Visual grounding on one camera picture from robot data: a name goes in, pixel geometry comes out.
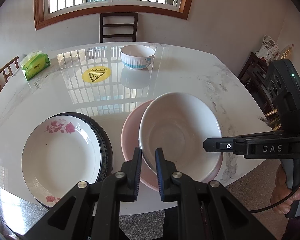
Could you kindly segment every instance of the marble tabletop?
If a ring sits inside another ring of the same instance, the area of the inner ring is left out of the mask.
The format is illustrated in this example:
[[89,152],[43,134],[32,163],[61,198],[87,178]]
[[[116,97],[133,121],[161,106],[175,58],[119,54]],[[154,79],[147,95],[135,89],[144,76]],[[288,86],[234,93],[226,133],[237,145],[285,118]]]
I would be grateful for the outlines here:
[[[9,79],[0,92],[2,189],[22,202],[39,205],[22,176],[22,152],[31,132],[45,119],[62,112],[89,115],[103,127],[113,148],[113,172],[120,170],[124,162],[120,136],[129,113],[142,102],[167,92],[187,92],[201,99],[218,119],[223,136],[271,131],[249,92],[213,54],[139,43],[156,51],[154,62],[148,71],[136,71],[127,77],[120,48],[128,44],[131,42],[91,44],[48,52],[51,66],[30,81],[20,68]],[[98,83],[84,82],[82,73],[93,66],[109,67],[111,76]],[[225,153],[216,179],[227,186],[261,162]],[[120,214],[151,212],[174,205],[161,202],[158,192],[140,183],[138,200],[121,203]]]

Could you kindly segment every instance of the silver bolt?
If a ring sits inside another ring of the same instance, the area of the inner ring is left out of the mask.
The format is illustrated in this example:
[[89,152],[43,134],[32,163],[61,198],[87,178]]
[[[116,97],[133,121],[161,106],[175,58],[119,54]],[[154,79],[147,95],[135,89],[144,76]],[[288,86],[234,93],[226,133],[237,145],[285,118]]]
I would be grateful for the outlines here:
[[220,183],[216,180],[212,180],[212,181],[210,181],[210,186],[211,187],[219,187]]
[[80,181],[78,183],[78,188],[85,188],[87,187],[88,183],[86,181]]
[[174,173],[172,173],[172,177],[178,179],[178,178],[181,178],[182,176],[182,173],[180,171],[176,171]]
[[115,173],[116,178],[123,178],[125,176],[124,172],[118,171]]

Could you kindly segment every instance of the camera lens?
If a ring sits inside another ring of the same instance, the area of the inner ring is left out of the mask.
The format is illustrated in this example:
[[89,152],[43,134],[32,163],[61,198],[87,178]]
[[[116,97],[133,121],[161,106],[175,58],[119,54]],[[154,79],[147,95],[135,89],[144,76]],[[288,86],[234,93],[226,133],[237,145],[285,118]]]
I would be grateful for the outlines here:
[[275,84],[273,81],[271,81],[271,88],[272,88],[273,93],[275,93],[275,95],[277,95],[278,91],[277,91],[277,88],[275,87]]
[[270,88],[268,88],[269,95],[273,98],[273,94]]
[[282,85],[281,85],[280,79],[278,78],[277,75],[274,75],[274,80],[275,80],[278,88],[281,89]]

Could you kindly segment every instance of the hand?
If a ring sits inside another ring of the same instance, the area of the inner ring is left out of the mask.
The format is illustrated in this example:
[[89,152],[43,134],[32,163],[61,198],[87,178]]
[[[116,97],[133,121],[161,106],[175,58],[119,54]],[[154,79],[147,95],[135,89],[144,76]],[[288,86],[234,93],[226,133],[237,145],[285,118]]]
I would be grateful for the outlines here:
[[[286,185],[286,179],[286,173],[284,172],[282,165],[280,164],[275,178],[275,188],[270,199],[271,205],[282,200],[291,193],[291,190]],[[278,214],[287,214],[290,211],[290,205],[294,200],[300,200],[300,188],[285,202],[274,207],[272,210]]]

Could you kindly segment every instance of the warning sticker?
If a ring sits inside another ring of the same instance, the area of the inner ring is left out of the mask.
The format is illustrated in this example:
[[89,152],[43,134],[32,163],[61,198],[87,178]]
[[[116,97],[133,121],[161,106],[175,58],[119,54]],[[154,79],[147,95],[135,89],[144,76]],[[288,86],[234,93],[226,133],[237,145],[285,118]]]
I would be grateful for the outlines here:
[[107,67],[89,68],[82,74],[85,82],[96,83],[107,79],[111,75],[111,70]]

